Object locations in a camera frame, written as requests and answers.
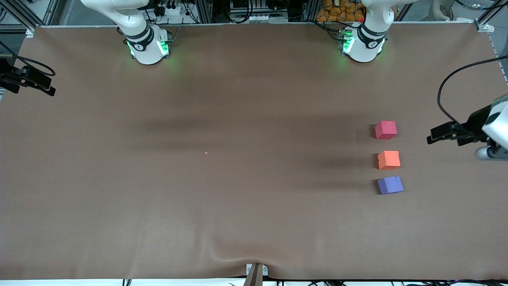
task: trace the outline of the green led light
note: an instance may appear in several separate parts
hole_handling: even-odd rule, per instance
[[[159,47],[159,50],[161,50],[162,54],[168,53],[168,44],[167,43],[157,41],[157,46]]]
[[[350,52],[351,51],[351,47],[353,46],[355,42],[355,38],[354,37],[351,37],[349,40],[347,40],[345,43],[344,43],[344,52]]]
[[[129,46],[129,50],[131,50],[131,55],[134,56],[134,51],[132,50],[132,46],[129,42],[127,42],[127,46]]]

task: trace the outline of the orange cube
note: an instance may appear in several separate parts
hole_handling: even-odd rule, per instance
[[[383,151],[377,159],[380,170],[395,170],[400,167],[399,151]]]

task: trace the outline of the red cube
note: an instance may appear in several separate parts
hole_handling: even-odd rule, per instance
[[[392,139],[397,135],[395,121],[381,121],[376,125],[377,139]]]

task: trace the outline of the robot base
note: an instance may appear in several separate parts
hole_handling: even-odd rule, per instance
[[[342,31],[339,38],[344,39],[344,42],[339,42],[340,54],[347,55],[356,62],[367,63],[375,59],[385,43],[383,40],[378,47],[369,49],[359,40],[357,27],[347,27]]]
[[[172,34],[157,25],[150,25],[154,32],[153,40],[146,46],[144,51],[138,51],[131,48],[133,59],[137,59],[144,65],[153,65],[164,58],[169,58],[171,51]]]

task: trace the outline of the metal bracket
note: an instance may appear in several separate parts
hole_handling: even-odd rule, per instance
[[[247,278],[243,286],[263,286],[263,276],[268,276],[268,267],[261,264],[247,264]]]
[[[265,265],[260,264],[260,266],[263,269],[263,276],[268,276],[268,267]],[[245,275],[249,275],[250,269],[252,268],[252,263],[248,263],[245,271]]]
[[[492,33],[494,31],[494,26],[490,26],[488,24],[481,25],[478,22],[478,19],[474,20],[474,24],[477,27],[477,31],[480,32],[480,33],[482,33],[482,32],[490,32],[490,33]]]
[[[33,38],[34,37],[34,33],[30,30],[26,30],[25,32],[25,35],[27,38]]]

